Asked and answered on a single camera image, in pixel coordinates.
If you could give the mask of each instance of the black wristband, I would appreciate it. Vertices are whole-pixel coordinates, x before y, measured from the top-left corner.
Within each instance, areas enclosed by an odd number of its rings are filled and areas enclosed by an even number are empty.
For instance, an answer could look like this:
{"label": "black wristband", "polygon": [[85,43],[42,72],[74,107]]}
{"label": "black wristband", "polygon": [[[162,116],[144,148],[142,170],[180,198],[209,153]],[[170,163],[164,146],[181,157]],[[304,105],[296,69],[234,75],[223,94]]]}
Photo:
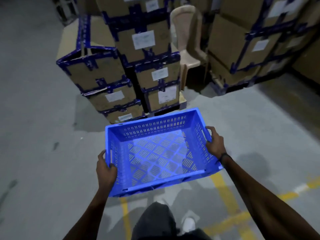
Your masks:
{"label": "black wristband", "polygon": [[222,160],[222,158],[223,158],[224,156],[230,157],[228,153],[224,152],[224,153],[221,154],[221,156],[220,156],[220,158],[218,159],[218,161],[221,162],[221,160]]}

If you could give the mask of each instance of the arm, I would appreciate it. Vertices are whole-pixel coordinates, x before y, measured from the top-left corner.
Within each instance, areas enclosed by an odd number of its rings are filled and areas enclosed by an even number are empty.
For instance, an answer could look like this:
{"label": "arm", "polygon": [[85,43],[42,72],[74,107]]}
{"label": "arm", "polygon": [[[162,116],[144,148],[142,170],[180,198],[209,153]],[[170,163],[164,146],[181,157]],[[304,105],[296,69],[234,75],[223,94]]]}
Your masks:
{"label": "arm", "polygon": [[63,240],[97,239],[103,210],[118,173],[117,168],[113,164],[110,168],[107,166],[103,158],[105,151],[106,150],[103,150],[98,155],[97,161],[96,171],[99,189],[82,217],[71,228]]}
{"label": "arm", "polygon": [[208,151],[220,159],[265,239],[319,239],[320,235],[294,209],[258,183],[226,153],[214,127]]}

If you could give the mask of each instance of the left hand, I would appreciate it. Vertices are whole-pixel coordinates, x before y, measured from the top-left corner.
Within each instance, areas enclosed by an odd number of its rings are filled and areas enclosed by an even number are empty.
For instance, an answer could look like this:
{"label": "left hand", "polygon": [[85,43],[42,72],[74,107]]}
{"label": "left hand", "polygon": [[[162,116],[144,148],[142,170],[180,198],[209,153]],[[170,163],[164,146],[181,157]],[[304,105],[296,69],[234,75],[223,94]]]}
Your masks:
{"label": "left hand", "polygon": [[97,161],[97,175],[98,175],[98,183],[100,190],[108,190],[110,191],[117,179],[118,169],[114,164],[110,164],[110,168],[106,164],[105,159],[103,158],[103,154],[106,150],[103,150],[98,155]]}

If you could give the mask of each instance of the box flap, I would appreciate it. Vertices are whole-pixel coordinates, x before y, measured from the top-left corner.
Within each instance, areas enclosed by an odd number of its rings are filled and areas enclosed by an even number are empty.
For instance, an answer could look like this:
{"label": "box flap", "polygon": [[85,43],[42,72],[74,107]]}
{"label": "box flap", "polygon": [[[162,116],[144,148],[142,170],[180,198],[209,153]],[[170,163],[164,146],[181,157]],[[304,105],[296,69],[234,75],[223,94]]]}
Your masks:
{"label": "box flap", "polygon": [[76,19],[63,29],[57,61],[62,61],[79,51],[81,51],[81,30],[79,20]]}
{"label": "box flap", "polygon": [[84,46],[104,50],[114,50],[116,45],[109,26],[100,16],[86,16],[84,18]]}

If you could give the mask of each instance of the blue plastic crate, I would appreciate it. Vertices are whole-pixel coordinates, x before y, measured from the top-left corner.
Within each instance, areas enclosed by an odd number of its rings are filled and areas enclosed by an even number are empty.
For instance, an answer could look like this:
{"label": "blue plastic crate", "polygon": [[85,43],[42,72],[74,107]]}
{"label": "blue plastic crate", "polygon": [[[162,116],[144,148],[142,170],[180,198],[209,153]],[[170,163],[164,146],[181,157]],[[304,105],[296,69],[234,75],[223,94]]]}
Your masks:
{"label": "blue plastic crate", "polygon": [[110,193],[123,197],[214,174],[211,140],[198,108],[106,126],[106,163],[118,168]]}

